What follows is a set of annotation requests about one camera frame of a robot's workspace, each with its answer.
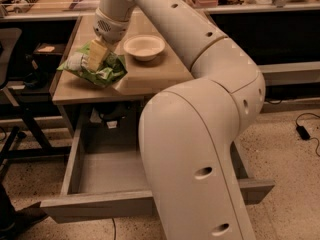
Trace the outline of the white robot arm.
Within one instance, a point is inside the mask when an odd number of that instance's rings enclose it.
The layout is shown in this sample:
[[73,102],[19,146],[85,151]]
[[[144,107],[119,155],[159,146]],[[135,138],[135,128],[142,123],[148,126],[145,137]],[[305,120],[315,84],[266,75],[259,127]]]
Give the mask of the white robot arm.
[[96,35],[117,44],[135,7],[193,76],[150,99],[139,123],[142,162],[167,240],[256,240],[231,145],[261,111],[260,69],[182,0],[100,0]]

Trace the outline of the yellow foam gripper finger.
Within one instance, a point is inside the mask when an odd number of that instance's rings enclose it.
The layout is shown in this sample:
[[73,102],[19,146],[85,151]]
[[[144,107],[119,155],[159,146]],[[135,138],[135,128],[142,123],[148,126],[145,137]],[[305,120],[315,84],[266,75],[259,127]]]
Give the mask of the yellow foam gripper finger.
[[109,53],[110,49],[102,39],[92,40],[89,45],[88,68],[96,72]]

